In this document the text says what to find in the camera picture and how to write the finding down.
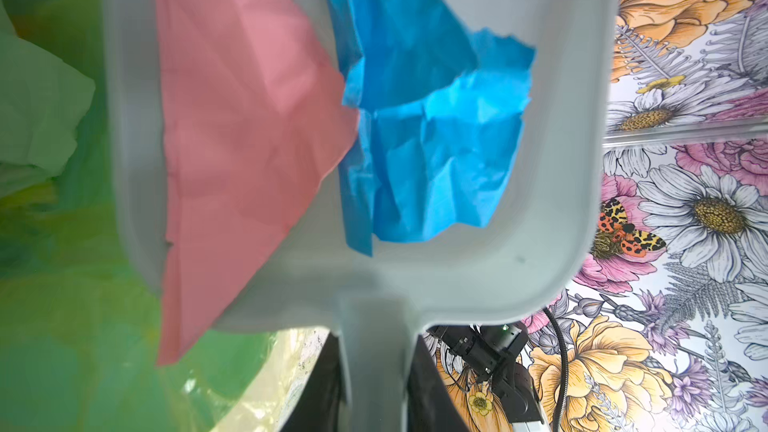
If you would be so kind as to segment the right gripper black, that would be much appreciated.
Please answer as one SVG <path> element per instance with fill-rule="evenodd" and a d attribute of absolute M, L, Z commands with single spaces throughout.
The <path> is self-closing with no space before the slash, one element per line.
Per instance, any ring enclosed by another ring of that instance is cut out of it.
<path fill-rule="evenodd" d="M 521 322 L 434 326 L 427 347 L 449 398 L 467 426 L 544 426 L 531 376 L 519 356 L 528 343 Z"/>

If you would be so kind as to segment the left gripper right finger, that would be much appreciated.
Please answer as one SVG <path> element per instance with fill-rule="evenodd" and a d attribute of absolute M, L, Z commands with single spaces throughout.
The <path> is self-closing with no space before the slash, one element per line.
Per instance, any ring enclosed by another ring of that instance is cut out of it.
<path fill-rule="evenodd" d="M 407 381 L 408 432 L 467 432 L 423 338 L 416 342 Z"/>

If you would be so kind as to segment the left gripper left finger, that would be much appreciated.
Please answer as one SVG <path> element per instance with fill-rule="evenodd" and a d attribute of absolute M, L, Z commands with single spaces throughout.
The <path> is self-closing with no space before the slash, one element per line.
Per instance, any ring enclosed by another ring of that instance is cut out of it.
<path fill-rule="evenodd" d="M 339 339 L 330 334 L 282 432 L 335 432 L 342 401 Z"/>

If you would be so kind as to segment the grey-blue dustpan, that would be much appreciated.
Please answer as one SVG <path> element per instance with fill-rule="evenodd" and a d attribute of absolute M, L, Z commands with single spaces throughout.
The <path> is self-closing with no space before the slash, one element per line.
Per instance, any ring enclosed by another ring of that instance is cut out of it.
<path fill-rule="evenodd" d="M 343 77 L 327 0 L 295 1 Z M 517 155 L 489 224 L 456 224 L 419 243 L 375 240 L 371 255 L 351 249 L 339 179 L 349 150 L 207 330 L 324 326 L 338 335 L 345 431 L 404 430 L 421 333 L 534 314 L 579 271 L 595 235 L 617 0 L 444 1 L 468 29 L 535 51 Z M 102 5 L 121 239 L 163 299 L 170 245 L 155 0 Z"/>

